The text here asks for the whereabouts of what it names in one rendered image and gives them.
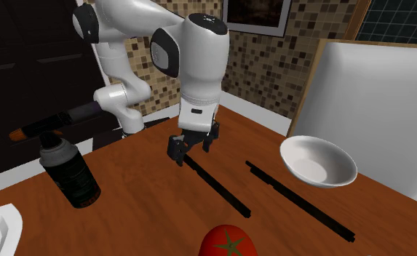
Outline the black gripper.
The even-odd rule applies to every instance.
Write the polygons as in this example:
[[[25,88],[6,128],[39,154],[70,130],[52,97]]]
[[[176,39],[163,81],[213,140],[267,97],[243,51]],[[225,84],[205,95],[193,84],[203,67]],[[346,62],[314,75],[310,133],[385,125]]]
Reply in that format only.
[[[179,166],[183,166],[183,159],[186,155],[186,145],[192,147],[203,142],[202,149],[208,153],[213,140],[219,136],[220,124],[213,122],[209,132],[196,132],[187,129],[182,130],[181,136],[171,135],[167,145],[167,155]]]

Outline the short black stick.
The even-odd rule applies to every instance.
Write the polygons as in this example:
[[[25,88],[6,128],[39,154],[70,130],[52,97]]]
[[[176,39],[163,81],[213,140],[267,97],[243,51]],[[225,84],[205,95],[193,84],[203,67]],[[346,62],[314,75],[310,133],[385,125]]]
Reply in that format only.
[[[251,210],[245,206],[234,194],[227,190],[222,184],[220,184],[213,176],[199,166],[190,156],[185,155],[183,157],[184,162],[190,166],[196,173],[210,185],[221,197],[223,197],[230,205],[235,208],[238,213],[243,217],[249,218],[251,216]]]

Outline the red tomato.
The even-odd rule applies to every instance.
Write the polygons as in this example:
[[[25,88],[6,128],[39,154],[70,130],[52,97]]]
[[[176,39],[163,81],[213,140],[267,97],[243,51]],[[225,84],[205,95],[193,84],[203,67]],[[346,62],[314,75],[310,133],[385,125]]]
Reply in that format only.
[[[241,228],[219,225],[204,236],[198,256],[258,256],[258,253]]]

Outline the long black stick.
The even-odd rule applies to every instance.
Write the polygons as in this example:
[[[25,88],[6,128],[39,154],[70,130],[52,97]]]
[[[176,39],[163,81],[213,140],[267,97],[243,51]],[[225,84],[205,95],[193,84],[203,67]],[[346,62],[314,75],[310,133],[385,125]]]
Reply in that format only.
[[[329,215],[325,214],[323,211],[321,211],[313,204],[299,196],[297,193],[293,192],[292,190],[281,184],[279,181],[275,180],[272,176],[265,173],[262,169],[258,168],[250,161],[246,161],[245,163],[250,168],[250,172],[253,173],[256,177],[261,179],[267,185],[270,185],[275,191],[277,191],[278,193],[286,197],[288,200],[290,200],[292,203],[300,207],[302,210],[310,214],[312,217],[320,221],[330,230],[337,233],[341,238],[351,243],[355,241],[355,233],[350,231],[347,227],[340,224],[338,221],[334,220]]]

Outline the black blowtorch canister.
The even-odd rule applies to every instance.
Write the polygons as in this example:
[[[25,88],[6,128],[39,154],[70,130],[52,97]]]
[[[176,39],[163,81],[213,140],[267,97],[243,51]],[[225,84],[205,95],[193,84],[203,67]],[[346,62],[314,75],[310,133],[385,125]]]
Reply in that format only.
[[[39,138],[40,165],[72,207],[77,209],[93,204],[99,198],[101,189],[79,149],[63,139],[59,129],[97,116],[102,111],[99,103],[92,101],[61,111],[9,134],[10,140],[15,142],[32,137]]]

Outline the white bowl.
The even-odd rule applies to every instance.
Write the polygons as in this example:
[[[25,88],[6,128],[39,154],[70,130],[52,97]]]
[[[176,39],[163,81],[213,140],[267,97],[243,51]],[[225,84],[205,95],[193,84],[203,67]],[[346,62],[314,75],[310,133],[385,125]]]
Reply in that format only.
[[[357,178],[352,157],[326,140],[297,135],[285,139],[280,156],[289,172],[302,182],[318,188],[349,185]]]

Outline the dark cabinet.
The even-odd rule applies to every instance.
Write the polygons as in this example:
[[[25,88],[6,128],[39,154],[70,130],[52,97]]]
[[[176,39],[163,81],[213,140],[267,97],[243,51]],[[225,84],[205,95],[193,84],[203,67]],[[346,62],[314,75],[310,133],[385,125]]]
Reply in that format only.
[[[39,157],[38,138],[10,132],[90,103],[104,87],[72,23],[76,0],[0,0],[0,173]]]

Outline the large white appliance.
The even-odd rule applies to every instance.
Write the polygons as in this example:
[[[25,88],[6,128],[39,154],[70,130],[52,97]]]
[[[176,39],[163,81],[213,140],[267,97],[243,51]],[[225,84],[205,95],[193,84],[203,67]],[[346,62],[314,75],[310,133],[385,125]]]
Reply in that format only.
[[[340,146],[417,201],[417,44],[320,40],[287,133]]]

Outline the white angular basin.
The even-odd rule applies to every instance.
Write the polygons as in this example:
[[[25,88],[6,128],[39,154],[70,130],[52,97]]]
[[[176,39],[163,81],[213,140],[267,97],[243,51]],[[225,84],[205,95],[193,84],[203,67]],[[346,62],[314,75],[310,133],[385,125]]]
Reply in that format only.
[[[14,256],[23,229],[23,219],[13,204],[0,206],[0,256]]]

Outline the wood framed window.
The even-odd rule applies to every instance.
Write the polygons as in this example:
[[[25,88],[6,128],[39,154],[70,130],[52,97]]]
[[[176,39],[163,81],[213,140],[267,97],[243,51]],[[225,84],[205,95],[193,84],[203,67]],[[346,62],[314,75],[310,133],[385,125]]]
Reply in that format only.
[[[417,0],[366,0],[358,41],[417,44]]]

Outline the grey framed wall picture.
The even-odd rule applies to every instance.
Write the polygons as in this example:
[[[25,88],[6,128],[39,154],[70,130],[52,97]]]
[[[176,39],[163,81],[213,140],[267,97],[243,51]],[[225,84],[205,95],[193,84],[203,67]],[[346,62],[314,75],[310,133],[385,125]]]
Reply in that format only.
[[[293,0],[223,0],[222,20],[230,31],[283,37]]]

